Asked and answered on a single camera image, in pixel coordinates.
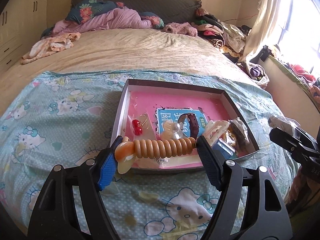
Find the pink fluffy garment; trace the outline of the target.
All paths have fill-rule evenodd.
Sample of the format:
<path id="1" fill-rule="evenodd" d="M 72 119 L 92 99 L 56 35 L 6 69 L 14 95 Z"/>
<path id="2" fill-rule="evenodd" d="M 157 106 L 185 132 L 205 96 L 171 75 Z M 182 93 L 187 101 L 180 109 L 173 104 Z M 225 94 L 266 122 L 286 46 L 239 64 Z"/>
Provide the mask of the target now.
<path id="1" fill-rule="evenodd" d="M 163 31 L 166 33 L 183 34 L 191 37 L 197 36 L 197 29 L 192 27 L 188 22 L 166 24 L 163 28 Z"/>

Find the white earring card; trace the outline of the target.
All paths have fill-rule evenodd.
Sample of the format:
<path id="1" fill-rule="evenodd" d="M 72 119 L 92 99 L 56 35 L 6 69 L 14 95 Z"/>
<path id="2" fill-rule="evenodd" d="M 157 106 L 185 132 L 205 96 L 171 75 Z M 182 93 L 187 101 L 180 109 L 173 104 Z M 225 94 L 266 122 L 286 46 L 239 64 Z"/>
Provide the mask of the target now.
<path id="1" fill-rule="evenodd" d="M 279 128 L 296 139 L 299 139 L 300 137 L 300 131 L 298 130 L 300 124 L 294 119 L 285 116 L 272 115 L 268 119 L 268 124 L 271 128 Z"/>

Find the burgundy strap wristwatch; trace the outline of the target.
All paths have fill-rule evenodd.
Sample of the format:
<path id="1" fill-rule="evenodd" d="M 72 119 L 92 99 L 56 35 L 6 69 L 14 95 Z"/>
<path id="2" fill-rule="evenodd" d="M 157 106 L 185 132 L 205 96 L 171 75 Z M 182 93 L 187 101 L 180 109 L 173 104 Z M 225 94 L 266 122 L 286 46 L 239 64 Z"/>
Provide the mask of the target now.
<path id="1" fill-rule="evenodd" d="M 184 113 L 179 117 L 178 123 L 184 124 L 185 119 L 188 119 L 189 122 L 190 137 L 197 139 L 200 127 L 196 115 L 194 113 Z"/>

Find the blue card jewelry bag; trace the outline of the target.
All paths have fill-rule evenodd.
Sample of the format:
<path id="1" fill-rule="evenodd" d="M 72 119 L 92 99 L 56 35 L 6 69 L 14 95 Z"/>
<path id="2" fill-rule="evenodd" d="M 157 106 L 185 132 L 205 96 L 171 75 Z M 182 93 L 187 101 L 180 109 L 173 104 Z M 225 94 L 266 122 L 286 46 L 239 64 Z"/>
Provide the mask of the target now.
<path id="1" fill-rule="evenodd" d="M 214 149 L 219 151 L 225 159 L 236 159 L 236 151 L 235 149 L 228 145 L 223 139 L 219 139 L 217 143 L 214 145 Z"/>

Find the cream curtain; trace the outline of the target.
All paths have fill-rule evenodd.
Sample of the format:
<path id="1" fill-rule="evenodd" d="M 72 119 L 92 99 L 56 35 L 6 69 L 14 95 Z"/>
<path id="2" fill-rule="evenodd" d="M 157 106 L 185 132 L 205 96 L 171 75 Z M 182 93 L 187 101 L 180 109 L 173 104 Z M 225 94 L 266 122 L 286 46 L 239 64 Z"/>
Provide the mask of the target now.
<path id="1" fill-rule="evenodd" d="M 258 50 L 272 40 L 272 33 L 279 28 L 280 15 L 283 12 L 283 0 L 260 0 L 258 16 L 246 38 L 240 62 L 251 59 Z"/>

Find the white dotted hair claw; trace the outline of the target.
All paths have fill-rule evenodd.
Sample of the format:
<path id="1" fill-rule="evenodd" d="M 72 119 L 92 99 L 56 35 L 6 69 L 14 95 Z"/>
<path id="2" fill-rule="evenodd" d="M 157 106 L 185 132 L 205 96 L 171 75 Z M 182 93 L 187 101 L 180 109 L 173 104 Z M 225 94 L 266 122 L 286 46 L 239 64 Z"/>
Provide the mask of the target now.
<path id="1" fill-rule="evenodd" d="M 204 129 L 202 135 L 210 146 L 213 146 L 223 133 L 228 129 L 229 122 L 225 120 L 210 120 Z"/>

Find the bag with yellow hoop earrings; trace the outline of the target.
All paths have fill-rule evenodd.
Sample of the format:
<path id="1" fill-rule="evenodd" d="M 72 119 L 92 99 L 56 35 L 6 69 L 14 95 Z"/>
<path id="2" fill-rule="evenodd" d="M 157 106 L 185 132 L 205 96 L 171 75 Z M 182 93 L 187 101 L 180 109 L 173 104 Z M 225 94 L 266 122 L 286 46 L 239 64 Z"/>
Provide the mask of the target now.
<path id="1" fill-rule="evenodd" d="M 238 129 L 235 123 L 230 122 L 222 138 L 228 145 L 235 147 L 240 138 L 240 129 Z"/>

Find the dark grey headboard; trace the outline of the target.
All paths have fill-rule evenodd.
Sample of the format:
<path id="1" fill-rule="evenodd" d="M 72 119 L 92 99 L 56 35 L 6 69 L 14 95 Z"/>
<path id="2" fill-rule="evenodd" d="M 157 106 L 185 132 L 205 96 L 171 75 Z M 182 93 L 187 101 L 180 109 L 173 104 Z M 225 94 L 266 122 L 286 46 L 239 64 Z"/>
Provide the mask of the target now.
<path id="1" fill-rule="evenodd" d="M 71 5 L 77 5 L 83 0 L 71 0 Z M 153 12 L 165 24 L 193 22 L 196 9 L 202 5 L 201 0 L 105 0 L 123 2 L 125 6 L 137 12 Z"/>

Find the Hello Kitty blue blanket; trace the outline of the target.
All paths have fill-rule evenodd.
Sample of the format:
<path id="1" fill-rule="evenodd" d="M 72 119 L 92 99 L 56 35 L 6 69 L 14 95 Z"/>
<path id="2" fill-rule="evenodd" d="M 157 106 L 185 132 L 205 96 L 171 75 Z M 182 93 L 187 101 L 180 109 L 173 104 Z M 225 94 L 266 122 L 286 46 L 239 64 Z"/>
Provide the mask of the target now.
<path id="1" fill-rule="evenodd" d="M 243 81 L 173 72 L 116 71 L 70 73 L 52 90 L 57 77 L 46 72 L 27 85 L 1 117 L 1 203 L 17 226 L 28 230 L 39 192 L 56 164 L 73 167 L 107 148 L 121 92 L 128 79 L 185 83 L 223 89 L 235 102 L 259 151 L 241 163 L 263 165 L 285 195 L 298 164 L 269 139 L 268 119 L 280 109 L 271 95 Z M 203 171 L 169 175 L 116 174 L 101 197 L 121 239 L 200 239 L 207 204 L 219 192 Z"/>

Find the shallow cardboard tray box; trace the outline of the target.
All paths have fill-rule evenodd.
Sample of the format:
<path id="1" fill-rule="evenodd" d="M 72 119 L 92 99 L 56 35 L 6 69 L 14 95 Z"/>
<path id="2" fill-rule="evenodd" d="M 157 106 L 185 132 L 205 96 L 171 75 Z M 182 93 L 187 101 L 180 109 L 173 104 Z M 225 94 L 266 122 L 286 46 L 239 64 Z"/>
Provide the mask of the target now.
<path id="1" fill-rule="evenodd" d="M 128 79 L 125 82 L 112 140 L 148 143 L 157 140 L 199 137 L 213 123 L 229 125 L 217 142 L 234 161 L 243 161 L 259 151 L 256 139 L 236 106 L 223 89 L 164 81 Z"/>

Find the cream built-in wardrobe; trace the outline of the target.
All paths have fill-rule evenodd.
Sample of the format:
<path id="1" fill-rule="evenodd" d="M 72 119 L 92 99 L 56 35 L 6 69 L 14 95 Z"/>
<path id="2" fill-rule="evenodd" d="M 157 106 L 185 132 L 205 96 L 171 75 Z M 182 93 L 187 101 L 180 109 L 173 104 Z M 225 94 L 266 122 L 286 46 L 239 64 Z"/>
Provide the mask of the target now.
<path id="1" fill-rule="evenodd" d="M 40 39 L 47 0 L 9 0 L 1 12 L 1 75 Z"/>

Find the pile of clothes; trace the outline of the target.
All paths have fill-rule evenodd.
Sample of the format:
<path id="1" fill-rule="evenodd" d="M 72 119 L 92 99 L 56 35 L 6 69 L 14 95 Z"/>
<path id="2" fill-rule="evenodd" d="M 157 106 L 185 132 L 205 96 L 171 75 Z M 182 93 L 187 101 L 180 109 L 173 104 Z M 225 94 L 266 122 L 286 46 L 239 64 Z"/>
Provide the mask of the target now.
<path id="1" fill-rule="evenodd" d="M 207 40 L 223 54 L 229 54 L 237 59 L 242 57 L 246 38 L 251 31 L 247 25 L 237 27 L 221 22 L 202 7 L 195 10 L 194 21 L 191 25 L 197 29 L 199 37 Z"/>

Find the red cherry earrings bag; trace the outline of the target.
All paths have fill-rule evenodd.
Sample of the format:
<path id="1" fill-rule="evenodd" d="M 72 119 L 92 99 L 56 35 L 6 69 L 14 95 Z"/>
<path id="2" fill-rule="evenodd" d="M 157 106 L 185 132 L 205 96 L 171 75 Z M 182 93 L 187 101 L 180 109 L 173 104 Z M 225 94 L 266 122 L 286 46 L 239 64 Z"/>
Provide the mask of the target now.
<path id="1" fill-rule="evenodd" d="M 129 115 L 128 122 L 134 140 L 156 140 L 156 134 L 148 113 Z"/>

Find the beige bed cover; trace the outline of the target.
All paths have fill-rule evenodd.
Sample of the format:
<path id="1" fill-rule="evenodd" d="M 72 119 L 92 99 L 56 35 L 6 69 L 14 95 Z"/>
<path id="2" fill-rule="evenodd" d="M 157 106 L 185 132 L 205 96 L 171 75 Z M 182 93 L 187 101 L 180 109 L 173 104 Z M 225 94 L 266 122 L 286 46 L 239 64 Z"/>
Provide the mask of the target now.
<path id="1" fill-rule="evenodd" d="M 111 29 L 83 33 L 74 47 L 1 73 L 1 113 L 32 79 L 43 72 L 71 73 L 151 69 L 253 81 L 200 37 L 155 29 Z"/>

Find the pink purple quilt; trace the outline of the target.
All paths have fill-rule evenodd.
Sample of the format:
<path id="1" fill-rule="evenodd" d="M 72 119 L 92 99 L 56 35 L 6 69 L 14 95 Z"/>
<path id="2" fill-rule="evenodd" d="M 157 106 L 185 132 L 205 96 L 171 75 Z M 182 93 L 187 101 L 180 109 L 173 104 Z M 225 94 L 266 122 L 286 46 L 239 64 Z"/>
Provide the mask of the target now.
<path id="1" fill-rule="evenodd" d="M 85 23 L 77 24 L 73 21 L 59 21 L 54 25 L 51 35 L 59 36 L 64 33 L 85 33 L 88 31 L 108 29 L 150 29 L 153 24 L 150 20 L 143 20 L 139 13 L 124 7 L 116 8 L 108 13 L 93 17 Z"/>

